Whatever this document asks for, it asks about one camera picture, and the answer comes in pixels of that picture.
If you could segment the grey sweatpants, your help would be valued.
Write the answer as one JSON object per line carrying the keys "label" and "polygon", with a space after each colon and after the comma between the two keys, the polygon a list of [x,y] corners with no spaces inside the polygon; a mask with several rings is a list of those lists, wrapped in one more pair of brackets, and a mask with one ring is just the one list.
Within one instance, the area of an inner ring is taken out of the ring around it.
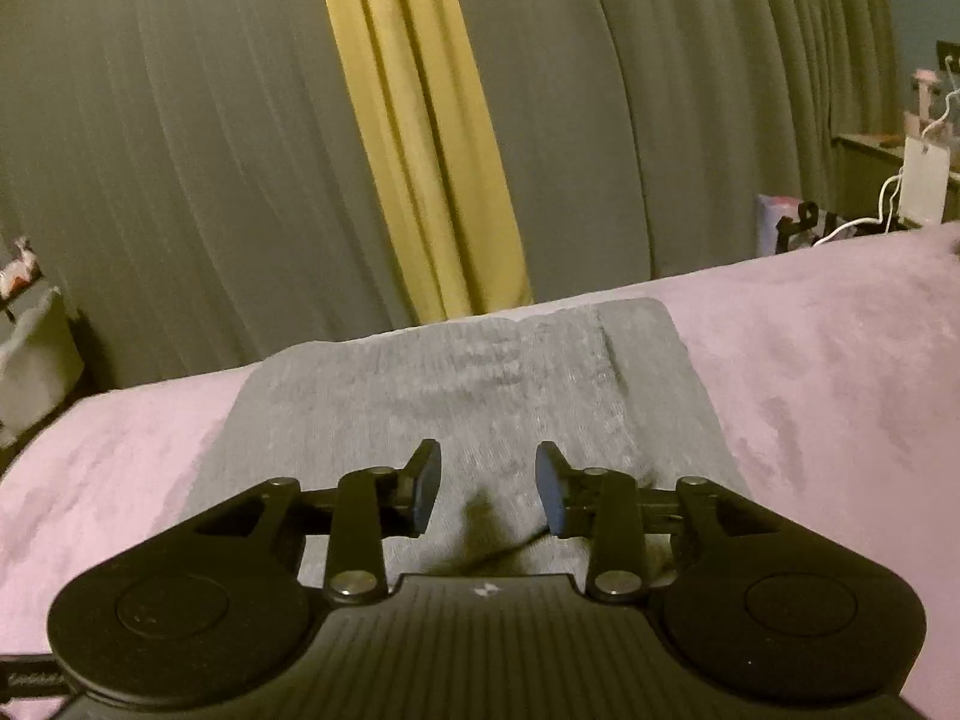
{"label": "grey sweatpants", "polygon": [[745,481],[667,309],[602,302],[527,319],[441,323],[298,344],[254,369],[203,456],[185,508],[200,514],[266,479],[332,488],[441,447],[427,533],[384,548],[389,574],[573,574],[579,539],[545,535],[535,452],[643,486]]}

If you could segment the pink fleece bed blanket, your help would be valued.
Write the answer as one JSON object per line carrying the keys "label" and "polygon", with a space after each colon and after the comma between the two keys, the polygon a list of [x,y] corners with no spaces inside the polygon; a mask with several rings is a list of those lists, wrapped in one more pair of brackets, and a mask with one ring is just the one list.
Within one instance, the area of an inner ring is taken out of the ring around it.
{"label": "pink fleece bed blanket", "polygon": [[[900,574],[928,617],[905,686],[958,712],[958,229],[835,241],[483,319],[654,299],[743,476],[734,489]],[[73,577],[189,514],[262,362],[78,401],[2,481],[2,647],[39,653]]]}

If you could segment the grey fabric basket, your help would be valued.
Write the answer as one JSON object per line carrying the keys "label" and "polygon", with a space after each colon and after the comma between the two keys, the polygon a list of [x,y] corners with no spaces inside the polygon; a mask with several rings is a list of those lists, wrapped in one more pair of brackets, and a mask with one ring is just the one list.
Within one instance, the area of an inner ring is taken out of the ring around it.
{"label": "grey fabric basket", "polygon": [[2,343],[2,429],[20,437],[73,392],[85,370],[64,296],[48,289]]}

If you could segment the purple patterned bag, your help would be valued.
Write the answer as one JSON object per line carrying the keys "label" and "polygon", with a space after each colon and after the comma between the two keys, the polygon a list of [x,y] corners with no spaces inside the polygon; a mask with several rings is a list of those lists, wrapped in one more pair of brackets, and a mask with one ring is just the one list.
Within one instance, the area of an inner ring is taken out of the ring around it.
{"label": "purple patterned bag", "polygon": [[758,195],[755,255],[770,257],[809,249],[837,226],[838,216],[814,202],[781,195]]}

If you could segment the dark nightstand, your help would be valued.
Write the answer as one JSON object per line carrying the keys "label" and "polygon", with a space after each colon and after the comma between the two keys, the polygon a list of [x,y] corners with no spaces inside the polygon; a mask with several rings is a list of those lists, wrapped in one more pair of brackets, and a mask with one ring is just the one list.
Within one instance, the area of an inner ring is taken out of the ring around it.
{"label": "dark nightstand", "polygon": [[919,223],[895,220],[876,223],[878,194],[884,182],[900,171],[903,163],[901,135],[838,135],[833,138],[833,183],[828,208],[840,220],[867,218],[851,232],[853,238],[875,236],[884,231],[918,229]]}

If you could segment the white tag card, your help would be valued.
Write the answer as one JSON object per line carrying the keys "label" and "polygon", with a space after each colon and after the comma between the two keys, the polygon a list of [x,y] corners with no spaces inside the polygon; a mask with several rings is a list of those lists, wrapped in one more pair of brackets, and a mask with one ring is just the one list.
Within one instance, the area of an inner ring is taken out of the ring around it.
{"label": "white tag card", "polygon": [[950,151],[947,148],[908,137],[901,171],[901,219],[916,226],[942,223],[949,176]]}

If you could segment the green curtain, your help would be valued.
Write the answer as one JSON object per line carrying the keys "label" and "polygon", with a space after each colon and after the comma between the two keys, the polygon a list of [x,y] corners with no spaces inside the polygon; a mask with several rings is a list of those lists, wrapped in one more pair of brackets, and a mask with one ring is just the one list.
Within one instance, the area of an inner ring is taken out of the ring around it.
{"label": "green curtain", "polygon": [[[895,124],[887,0],[459,4],[530,302],[747,259]],[[107,383],[421,323],[325,0],[2,0],[2,229]]]}

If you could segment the pink bedside lamp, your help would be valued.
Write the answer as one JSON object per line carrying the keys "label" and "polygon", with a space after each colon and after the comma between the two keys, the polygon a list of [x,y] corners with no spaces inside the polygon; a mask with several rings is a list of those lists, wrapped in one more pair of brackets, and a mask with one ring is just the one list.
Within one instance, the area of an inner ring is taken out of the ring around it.
{"label": "pink bedside lamp", "polygon": [[910,78],[910,94],[903,110],[903,128],[907,137],[919,138],[934,121],[934,105],[942,98],[942,78],[935,70],[917,68]]}

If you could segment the yellow curtain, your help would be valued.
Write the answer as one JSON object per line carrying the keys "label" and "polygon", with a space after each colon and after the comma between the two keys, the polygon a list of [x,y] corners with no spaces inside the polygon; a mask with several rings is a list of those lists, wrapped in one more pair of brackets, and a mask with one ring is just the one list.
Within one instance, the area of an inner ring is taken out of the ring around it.
{"label": "yellow curtain", "polygon": [[526,254],[459,0],[325,0],[421,323],[529,304]]}

